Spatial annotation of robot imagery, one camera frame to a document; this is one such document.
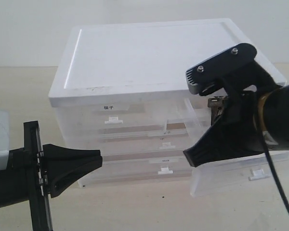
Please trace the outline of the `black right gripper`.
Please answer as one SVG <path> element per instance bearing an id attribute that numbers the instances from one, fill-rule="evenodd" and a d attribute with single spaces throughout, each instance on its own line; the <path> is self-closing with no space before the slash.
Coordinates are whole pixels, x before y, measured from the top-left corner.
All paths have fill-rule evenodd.
<path id="1" fill-rule="evenodd" d="M 289 150 L 289 85 L 275 83 L 257 62 L 249 70 L 253 84 L 239 91 L 241 101 L 228 98 L 221 115 L 183 151 L 190 166 Z"/>

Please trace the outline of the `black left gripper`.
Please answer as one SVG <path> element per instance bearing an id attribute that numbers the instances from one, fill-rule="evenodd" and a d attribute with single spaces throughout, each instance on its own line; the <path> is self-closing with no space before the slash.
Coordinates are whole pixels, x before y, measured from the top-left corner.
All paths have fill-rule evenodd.
<path id="1" fill-rule="evenodd" d="M 41 159 L 48 164 L 48 180 Z M 0 208 L 29 201 L 32 229 L 51 231 L 50 196 L 58 197 L 83 176 L 102 166 L 100 150 L 78 150 L 45 144 L 42 148 L 38 121 L 24 123 L 24 147 L 9 151 L 0 170 Z"/>

